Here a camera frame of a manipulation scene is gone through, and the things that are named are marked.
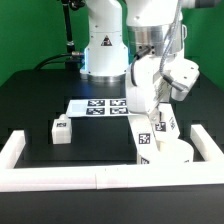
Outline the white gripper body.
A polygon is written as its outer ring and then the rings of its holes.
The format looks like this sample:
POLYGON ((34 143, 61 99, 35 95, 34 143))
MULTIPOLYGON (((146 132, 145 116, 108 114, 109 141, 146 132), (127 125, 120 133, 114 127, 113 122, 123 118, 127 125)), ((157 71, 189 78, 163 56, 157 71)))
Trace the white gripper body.
POLYGON ((169 97, 170 86, 159 73, 161 58, 134 59, 125 79, 126 105, 131 113, 150 113, 169 97))

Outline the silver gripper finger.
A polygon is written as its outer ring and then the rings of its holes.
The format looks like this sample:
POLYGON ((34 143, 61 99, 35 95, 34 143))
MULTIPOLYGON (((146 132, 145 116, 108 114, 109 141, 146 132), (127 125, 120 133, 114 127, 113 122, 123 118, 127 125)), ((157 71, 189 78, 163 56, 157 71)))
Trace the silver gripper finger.
POLYGON ((158 124, 160 122, 160 111, 159 107, 155 107, 149 114, 149 121, 152 125, 158 124))

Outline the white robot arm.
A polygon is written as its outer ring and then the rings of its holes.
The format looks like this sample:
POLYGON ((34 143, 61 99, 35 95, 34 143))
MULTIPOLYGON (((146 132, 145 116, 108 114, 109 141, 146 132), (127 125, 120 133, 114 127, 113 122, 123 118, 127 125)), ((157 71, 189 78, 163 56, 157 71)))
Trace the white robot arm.
POLYGON ((81 77, 92 81, 125 78, 127 108, 157 123, 159 104, 182 101, 199 76, 198 65, 184 57, 187 30, 182 11, 210 8, 222 0, 86 0, 89 43, 81 77))

